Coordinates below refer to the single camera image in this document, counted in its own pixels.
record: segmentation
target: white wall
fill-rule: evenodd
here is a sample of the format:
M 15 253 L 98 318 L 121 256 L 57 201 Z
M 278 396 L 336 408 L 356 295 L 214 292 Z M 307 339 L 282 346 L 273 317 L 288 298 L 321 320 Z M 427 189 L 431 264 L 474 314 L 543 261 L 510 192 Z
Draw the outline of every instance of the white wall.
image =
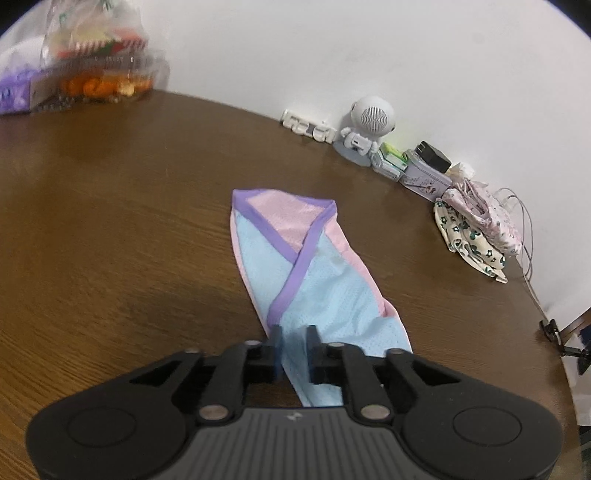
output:
M 544 0 L 135 0 L 169 89 L 338 124 L 367 93 L 510 186 L 534 218 L 534 288 L 565 326 L 591 307 L 591 40 Z

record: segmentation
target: cloth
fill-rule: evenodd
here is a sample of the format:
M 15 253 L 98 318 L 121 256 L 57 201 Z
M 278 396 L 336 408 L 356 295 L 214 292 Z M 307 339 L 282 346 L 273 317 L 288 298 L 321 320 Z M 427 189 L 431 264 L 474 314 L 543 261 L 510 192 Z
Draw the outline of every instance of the cloth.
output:
M 470 227 L 484 233 L 495 248 L 506 255 L 517 255 L 521 252 L 521 234 L 486 187 L 486 183 L 464 179 L 447 189 L 441 199 L 460 212 Z
M 306 327 L 323 342 L 360 346 L 367 355 L 411 350 L 385 300 L 339 224 L 333 200 L 278 190 L 235 190 L 230 233 L 246 289 L 268 332 L 280 324 L 282 365 L 306 407 L 342 405 L 340 389 L 309 381 Z
M 450 252 L 459 253 L 466 263 L 496 281 L 507 283 L 502 271 L 505 256 L 488 242 L 480 229 L 472 228 L 463 215 L 441 199 L 435 201 L 433 212 Z

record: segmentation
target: snack package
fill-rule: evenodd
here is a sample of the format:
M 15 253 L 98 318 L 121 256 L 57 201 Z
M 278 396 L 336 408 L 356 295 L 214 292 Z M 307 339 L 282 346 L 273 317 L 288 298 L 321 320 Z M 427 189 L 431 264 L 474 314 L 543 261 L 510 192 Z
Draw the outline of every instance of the snack package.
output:
M 147 44 L 139 11 L 125 0 L 53 0 L 41 61 L 49 66 L 76 56 L 112 56 Z
M 164 64 L 159 51 L 108 57 L 82 57 L 61 62 L 53 69 L 62 96 L 76 100 L 119 102 L 152 90 Z

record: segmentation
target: purple box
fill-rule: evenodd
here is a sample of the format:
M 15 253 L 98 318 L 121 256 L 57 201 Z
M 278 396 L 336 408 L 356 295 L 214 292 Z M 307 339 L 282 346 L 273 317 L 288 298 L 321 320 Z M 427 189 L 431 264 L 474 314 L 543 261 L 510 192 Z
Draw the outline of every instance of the purple box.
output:
M 29 112 L 57 93 L 58 79 L 46 72 L 27 69 L 0 79 L 0 115 Z

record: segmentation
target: wood grain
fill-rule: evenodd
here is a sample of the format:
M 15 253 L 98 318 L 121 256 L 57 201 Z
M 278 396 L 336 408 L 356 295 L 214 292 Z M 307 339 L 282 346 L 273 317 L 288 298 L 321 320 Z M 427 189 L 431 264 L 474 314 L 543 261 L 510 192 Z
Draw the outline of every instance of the wood grain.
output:
M 587 310 L 579 318 L 561 330 L 560 338 L 562 338 L 562 341 L 566 343 L 574 333 L 580 333 L 581 330 L 583 330 L 585 327 L 588 327 L 589 325 L 591 325 L 591 309 Z
M 548 407 L 554 479 L 580 476 L 560 359 L 510 265 L 501 285 L 449 253 L 432 205 L 328 145 L 227 106 L 155 93 L 0 119 L 0 478 L 33 479 L 40 408 L 190 345 L 262 337 L 229 234 L 232 189 L 337 201 L 345 235 L 415 352 Z M 291 387 L 252 402 L 295 405 Z

